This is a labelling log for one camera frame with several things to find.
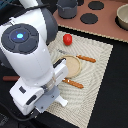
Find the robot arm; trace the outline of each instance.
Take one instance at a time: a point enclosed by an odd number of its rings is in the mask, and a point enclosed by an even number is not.
[[[20,1],[25,8],[37,6],[41,2]],[[43,113],[55,100],[66,105],[67,101],[59,96],[57,88],[68,74],[66,60],[54,68],[47,49],[58,31],[52,14],[46,8],[39,8],[11,18],[9,24],[0,26],[3,30],[0,33],[0,47],[8,63],[20,76],[10,90],[16,106],[27,115],[35,107]]]

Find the table surface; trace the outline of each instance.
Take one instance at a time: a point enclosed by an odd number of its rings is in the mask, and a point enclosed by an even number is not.
[[[52,14],[57,9],[57,0],[42,0],[42,2],[51,4],[48,9]],[[6,22],[16,11],[21,10],[19,7],[8,7],[7,9],[0,12],[0,16],[3,17],[0,19],[0,24]],[[59,27],[59,30],[113,45],[88,128],[128,128],[128,43],[62,27]],[[0,66],[0,102],[18,113],[19,111],[9,94],[14,82],[3,82],[2,77],[5,75],[16,75],[16,73]],[[36,120],[51,128],[76,128],[76,126],[47,112],[39,115]]]

